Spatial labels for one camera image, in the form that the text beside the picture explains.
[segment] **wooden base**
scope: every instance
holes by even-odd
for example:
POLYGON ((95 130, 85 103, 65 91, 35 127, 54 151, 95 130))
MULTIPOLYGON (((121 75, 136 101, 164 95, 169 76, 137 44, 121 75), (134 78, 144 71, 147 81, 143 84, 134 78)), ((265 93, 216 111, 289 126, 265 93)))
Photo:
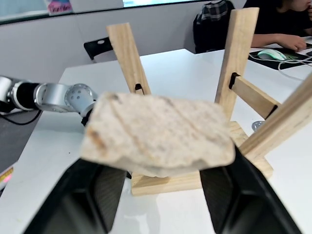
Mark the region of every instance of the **wooden base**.
MULTIPOLYGON (((232 138, 237 146, 240 146, 248 138, 244 130, 242 130, 236 121, 230 122, 230 129, 232 138)), ((251 162, 264 174, 266 178, 269 178, 272 175, 273 169, 265 158, 251 160, 251 162)), ((166 178, 148 177, 133 173, 131 183, 132 195, 134 196, 202 188, 199 172, 166 178)))

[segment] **desk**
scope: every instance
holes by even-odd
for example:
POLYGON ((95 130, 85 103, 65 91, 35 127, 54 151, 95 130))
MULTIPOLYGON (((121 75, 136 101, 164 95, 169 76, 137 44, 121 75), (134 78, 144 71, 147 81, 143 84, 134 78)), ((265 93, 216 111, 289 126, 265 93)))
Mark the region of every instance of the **desk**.
MULTIPOLYGON (((222 59, 223 51, 194 55, 186 50, 141 57, 153 94, 210 101, 215 98, 222 59)), ((290 72, 302 76, 308 72, 302 67, 291 69, 290 72)), ((279 72, 251 61, 245 77, 281 102, 299 85, 298 81, 289 80, 279 72)), ((128 92, 116 61, 68 68, 60 82, 86 83, 98 94, 103 91, 128 92)), ((261 120, 261 117, 238 98, 233 120, 251 134, 252 122, 261 120)), ((80 121, 81 118, 74 113, 42 114, 0 198, 1 233, 21 233, 62 173, 79 157, 83 137, 80 121)), ((306 233, 312 230, 312 203, 309 202, 312 144, 308 139, 311 130, 310 124, 270 152, 267 158, 274 168, 271 185, 306 233)), ((111 233, 213 234, 214 231, 202 190, 132 197, 127 181, 111 233)))

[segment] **mouse pad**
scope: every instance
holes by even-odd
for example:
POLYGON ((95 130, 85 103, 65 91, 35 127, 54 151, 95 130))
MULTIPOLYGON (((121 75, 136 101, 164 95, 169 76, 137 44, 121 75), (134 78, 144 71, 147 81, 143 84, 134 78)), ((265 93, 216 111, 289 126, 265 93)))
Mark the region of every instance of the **mouse pad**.
MULTIPOLYGON (((309 48, 312 48, 312 44, 308 44, 307 43, 307 49, 309 49, 309 48)), ((304 59, 309 57, 309 56, 306 56, 306 55, 298 54, 298 53, 294 52, 291 49, 285 49, 285 48, 272 48, 272 49, 278 50, 279 52, 283 53, 289 59, 304 60, 304 59)), ((259 53, 259 51, 252 52, 250 54, 252 56, 254 56, 255 58, 257 58, 257 54, 258 53, 259 53)), ((264 66, 273 68, 275 70, 278 70, 278 65, 280 63, 280 61, 258 60, 258 59, 254 59, 254 58, 252 58, 250 56, 248 57, 248 59, 253 61, 253 62, 260 63, 260 64, 262 64, 264 66)), ((283 70, 283 69, 286 69, 286 68, 291 68, 291 67, 296 67, 296 66, 304 66, 304 64, 300 63, 300 62, 299 63, 283 63, 283 64, 281 64, 280 69, 283 70)))

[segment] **poster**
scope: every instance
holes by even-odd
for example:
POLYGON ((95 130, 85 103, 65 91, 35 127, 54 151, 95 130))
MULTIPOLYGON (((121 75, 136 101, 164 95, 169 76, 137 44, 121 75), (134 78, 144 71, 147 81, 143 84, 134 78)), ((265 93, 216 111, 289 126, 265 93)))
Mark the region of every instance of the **poster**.
POLYGON ((46 4, 50 15, 64 14, 73 11, 69 0, 46 0, 46 4))

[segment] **wooden stand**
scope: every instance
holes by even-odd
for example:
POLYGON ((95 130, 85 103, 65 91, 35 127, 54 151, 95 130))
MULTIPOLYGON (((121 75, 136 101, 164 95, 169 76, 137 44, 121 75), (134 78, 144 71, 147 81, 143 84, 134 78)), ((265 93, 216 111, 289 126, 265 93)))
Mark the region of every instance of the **wooden stand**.
MULTIPOLYGON (((248 136, 241 129, 236 121, 230 122, 231 136, 237 146, 240 146, 248 136)), ((262 171, 266 177, 272 175, 273 169, 266 159, 253 162, 255 166, 262 171)), ((150 195, 159 193, 169 193, 175 191, 201 189, 199 172, 194 172, 181 176, 157 178, 132 174, 132 195, 150 195)))
MULTIPOLYGON (((258 8, 233 10, 225 54, 215 97, 231 119, 236 96, 258 112, 266 122, 250 138, 237 122, 230 122, 232 138, 242 154, 269 178, 273 169, 264 155, 305 126, 312 119, 312 76, 281 105, 243 78, 254 36, 258 8)), ((107 27, 130 92, 151 94, 128 23, 107 27)), ((147 177, 133 173, 133 195, 158 194, 199 189, 199 172, 171 178, 147 177)))

